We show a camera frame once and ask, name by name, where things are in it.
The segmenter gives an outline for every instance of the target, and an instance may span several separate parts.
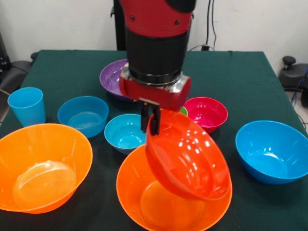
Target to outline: plastic bowl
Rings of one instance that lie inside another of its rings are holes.
[[[185,116],[188,116],[188,111],[185,107],[182,107],[180,110],[179,110],[180,113],[182,113],[183,115]]]
[[[246,170],[263,183],[285,184],[308,174],[308,139],[286,124],[248,123],[235,143]]]
[[[116,179],[116,192],[127,215],[150,231],[204,231],[226,213],[232,197],[197,201],[178,197],[166,190],[153,175],[144,145],[122,163]]]
[[[63,205],[88,174],[92,148],[79,131],[38,124],[0,140],[0,209],[46,213]]]
[[[146,154],[159,182],[181,197],[217,200],[228,193],[230,173],[218,146],[183,114],[161,110],[159,135],[147,129]]]
[[[132,102],[132,99],[122,95],[119,85],[121,71],[127,62],[127,59],[121,59],[107,65],[101,71],[100,82],[102,87],[114,95],[118,100]]]
[[[87,138],[104,129],[109,109],[105,101],[93,96],[80,96],[65,102],[58,110],[58,121],[81,131]]]
[[[188,111],[188,117],[203,127],[207,133],[217,130],[228,118],[226,107],[212,98],[193,98],[186,101],[184,106]]]
[[[145,142],[141,116],[124,114],[113,118],[105,128],[105,138],[119,152],[128,155]]]

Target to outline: orange bowl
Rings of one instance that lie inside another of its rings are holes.
[[[60,124],[22,128],[0,140],[0,209],[46,213],[74,194],[92,164],[79,131]]]
[[[145,146],[133,151],[122,163],[116,179],[119,201],[128,216],[150,231],[204,231],[226,213],[232,198],[190,200],[165,189],[151,172]]]
[[[147,129],[146,155],[158,181],[188,199],[217,200],[228,193],[230,172],[212,138],[188,117],[161,110],[160,133]]]

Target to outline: blue bowl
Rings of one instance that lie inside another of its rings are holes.
[[[108,113],[105,101],[93,96],[80,96],[65,102],[59,108],[58,121],[90,138],[104,129]]]
[[[266,184],[286,184],[308,174],[308,139],[298,130],[261,120],[243,126],[235,138],[246,170]]]
[[[119,152],[128,155],[145,142],[141,116],[124,114],[113,118],[105,128],[105,138]]]

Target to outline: pink bowl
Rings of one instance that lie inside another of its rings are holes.
[[[207,133],[217,130],[228,118],[227,108],[219,101],[207,97],[192,98],[185,103],[188,117]]]

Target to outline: table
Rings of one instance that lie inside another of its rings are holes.
[[[108,120],[138,113],[138,104],[115,100],[99,82],[100,71],[125,56],[120,51],[41,51],[22,87],[43,90],[51,123],[58,122],[62,103],[81,95],[104,99],[110,107]],[[244,170],[235,148],[236,132],[253,120],[280,121],[307,135],[264,53],[189,52],[183,70],[192,77],[190,97],[215,98],[229,111],[228,121],[212,137],[228,162],[233,198],[226,215],[210,230],[308,230],[308,177],[280,186],[259,183]],[[0,137],[20,127],[10,110]],[[90,142],[92,168],[65,205],[41,215],[0,211],[0,231],[143,230],[126,215],[116,195],[116,175],[125,157],[108,145],[103,133]]]

